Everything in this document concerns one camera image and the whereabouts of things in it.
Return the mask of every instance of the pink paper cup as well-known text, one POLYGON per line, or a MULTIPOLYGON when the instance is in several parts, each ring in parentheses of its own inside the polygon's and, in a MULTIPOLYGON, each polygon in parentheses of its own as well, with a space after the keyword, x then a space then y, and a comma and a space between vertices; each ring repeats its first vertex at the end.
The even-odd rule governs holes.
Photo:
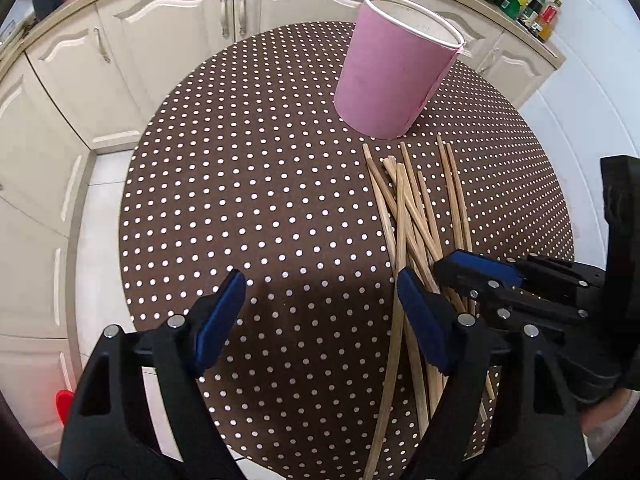
POLYGON ((363 135, 403 136, 464 44, 455 27, 425 7, 364 0, 335 89, 335 110, 363 135))

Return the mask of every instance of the cabinet handle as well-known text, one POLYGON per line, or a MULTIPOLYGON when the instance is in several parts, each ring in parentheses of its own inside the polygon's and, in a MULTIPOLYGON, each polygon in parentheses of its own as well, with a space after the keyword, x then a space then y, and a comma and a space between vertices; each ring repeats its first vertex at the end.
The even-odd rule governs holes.
POLYGON ((240 36, 246 35, 246 0, 240 1, 240 16, 238 21, 240 22, 240 36))
POLYGON ((229 15, 226 5, 227 0, 220 0, 220 25, 222 26, 222 37, 229 36, 229 15))
POLYGON ((111 58, 109 57, 109 54, 107 54, 107 51, 105 50, 104 45, 102 44, 100 29, 98 27, 94 27, 94 33, 95 33, 95 41, 97 41, 98 43, 98 52, 100 52, 100 55, 107 63, 110 63, 111 58))

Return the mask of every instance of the blue gripper pad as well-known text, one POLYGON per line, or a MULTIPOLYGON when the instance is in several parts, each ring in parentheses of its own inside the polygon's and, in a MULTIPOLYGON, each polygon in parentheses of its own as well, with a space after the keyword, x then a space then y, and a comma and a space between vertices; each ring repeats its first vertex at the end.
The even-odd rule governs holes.
POLYGON ((193 354, 191 369, 199 375, 211 368, 218 359, 222 347, 238 318, 238 313, 244 303, 246 293, 246 279, 244 274, 233 269, 220 285, 217 293, 206 298, 200 298, 192 310, 197 310, 198 303, 203 300, 213 302, 208 307, 208 314, 199 320, 194 327, 197 330, 193 337, 193 354))
POLYGON ((511 264, 504 264, 460 249, 445 256, 444 260, 483 274, 488 280, 497 280, 505 288, 522 285, 522 276, 511 264))
POLYGON ((449 337, 456 320, 449 300, 428 292, 408 268, 398 274, 398 298, 425 360, 448 376, 454 365, 449 355, 449 337))

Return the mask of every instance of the polka dot tablecloth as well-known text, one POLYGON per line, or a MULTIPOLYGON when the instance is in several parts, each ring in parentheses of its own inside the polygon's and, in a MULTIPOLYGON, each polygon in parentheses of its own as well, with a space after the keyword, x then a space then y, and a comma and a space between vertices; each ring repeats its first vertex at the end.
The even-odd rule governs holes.
MULTIPOLYGON (((400 151, 363 138, 332 105, 352 30, 290 25, 204 61, 148 124, 122 200, 122 282, 138 330, 187 312, 229 269, 245 273, 246 303, 200 387, 226 443, 286 478, 362 476, 385 374, 392 273, 361 146, 400 151)), ((573 256, 536 137, 460 62, 403 139, 446 251, 437 133, 452 143, 477 252, 573 256)), ((404 348, 398 373, 380 479, 399 477, 419 441, 404 348)), ((468 453, 487 428, 479 421, 468 453)))

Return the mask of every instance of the white tile floor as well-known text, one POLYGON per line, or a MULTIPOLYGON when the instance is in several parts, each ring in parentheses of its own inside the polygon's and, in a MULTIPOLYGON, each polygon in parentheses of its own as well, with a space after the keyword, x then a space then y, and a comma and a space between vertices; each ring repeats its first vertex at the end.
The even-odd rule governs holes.
MULTIPOLYGON (((135 328, 120 280, 118 218, 122 190, 132 151, 99 155, 82 212, 76 260, 76 326, 82 365, 86 364, 104 327, 135 328)), ((152 368, 144 368, 146 397, 162 452, 180 459, 152 368)), ((233 452, 235 458, 241 455, 233 452)), ((248 459, 238 465, 248 480, 284 480, 248 459)))

